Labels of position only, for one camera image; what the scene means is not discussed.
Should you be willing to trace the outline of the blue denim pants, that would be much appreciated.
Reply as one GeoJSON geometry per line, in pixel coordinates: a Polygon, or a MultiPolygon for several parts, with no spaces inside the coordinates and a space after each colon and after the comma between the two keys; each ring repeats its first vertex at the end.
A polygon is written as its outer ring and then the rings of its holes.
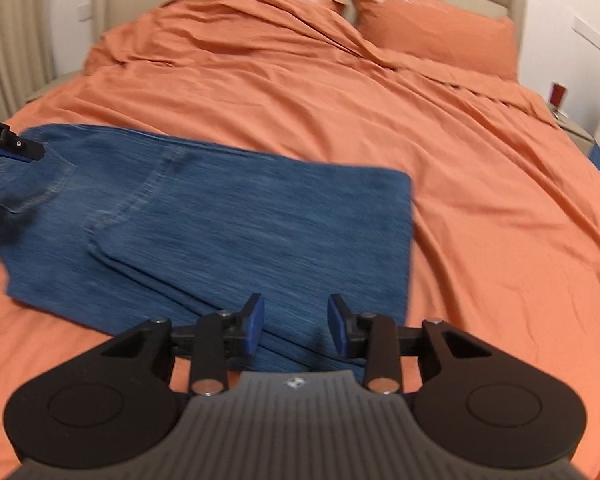
{"type": "Polygon", "coordinates": [[[0,258],[15,300],[115,335],[265,302],[246,370],[340,370],[327,301],[404,319],[412,182],[377,167],[86,125],[0,159],[0,258]]]}

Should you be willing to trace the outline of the beige pleated curtain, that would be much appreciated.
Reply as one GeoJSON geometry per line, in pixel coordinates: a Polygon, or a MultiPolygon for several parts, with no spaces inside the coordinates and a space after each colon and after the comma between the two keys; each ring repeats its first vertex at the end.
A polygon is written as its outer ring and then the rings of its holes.
{"type": "Polygon", "coordinates": [[[48,0],[0,0],[0,122],[54,78],[48,0]]]}

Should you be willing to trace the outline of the orange duvet cover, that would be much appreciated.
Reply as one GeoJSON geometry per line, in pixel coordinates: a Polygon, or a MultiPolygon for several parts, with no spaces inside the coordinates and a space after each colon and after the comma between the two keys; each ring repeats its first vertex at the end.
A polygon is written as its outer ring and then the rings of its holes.
{"type": "MultiPolygon", "coordinates": [[[[106,32],[79,77],[9,119],[120,128],[377,167],[412,182],[407,325],[441,318],[580,396],[574,464],[600,479],[600,170],[515,81],[378,48],[345,18],[173,0],[106,32]]],[[[0,258],[4,407],[110,334],[15,300],[0,258]]]]}

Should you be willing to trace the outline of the beige nightstand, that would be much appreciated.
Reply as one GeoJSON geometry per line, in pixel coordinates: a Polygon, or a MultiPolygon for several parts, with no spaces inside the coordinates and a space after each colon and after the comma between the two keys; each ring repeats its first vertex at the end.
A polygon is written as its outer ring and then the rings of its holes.
{"type": "Polygon", "coordinates": [[[569,139],[585,157],[590,156],[594,148],[594,138],[573,119],[558,110],[556,106],[550,103],[546,103],[546,105],[554,116],[558,127],[569,136],[569,139]]]}

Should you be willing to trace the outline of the red cup on nightstand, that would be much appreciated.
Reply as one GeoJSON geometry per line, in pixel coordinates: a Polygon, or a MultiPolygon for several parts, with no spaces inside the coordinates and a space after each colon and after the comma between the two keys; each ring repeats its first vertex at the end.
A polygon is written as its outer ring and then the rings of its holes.
{"type": "Polygon", "coordinates": [[[565,97],[567,95],[567,88],[563,84],[558,84],[558,82],[552,83],[552,88],[550,88],[550,98],[548,99],[548,104],[553,110],[560,110],[562,108],[562,103],[565,101],[565,97]]]}

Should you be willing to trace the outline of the orange pillow right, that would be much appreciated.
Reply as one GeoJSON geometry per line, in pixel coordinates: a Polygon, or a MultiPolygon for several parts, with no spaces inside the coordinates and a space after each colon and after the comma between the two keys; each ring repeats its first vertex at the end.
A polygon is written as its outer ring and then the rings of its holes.
{"type": "Polygon", "coordinates": [[[489,18],[442,0],[352,0],[356,28],[378,48],[515,80],[518,48],[510,18],[489,18]]]}

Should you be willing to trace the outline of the white wall socket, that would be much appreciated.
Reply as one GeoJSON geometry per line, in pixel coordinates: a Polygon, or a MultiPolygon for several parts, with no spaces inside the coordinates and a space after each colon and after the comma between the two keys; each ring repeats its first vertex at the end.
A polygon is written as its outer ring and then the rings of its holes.
{"type": "Polygon", "coordinates": [[[92,6],[89,3],[80,4],[76,8],[76,12],[78,12],[78,20],[80,22],[86,22],[92,18],[92,6]]]}

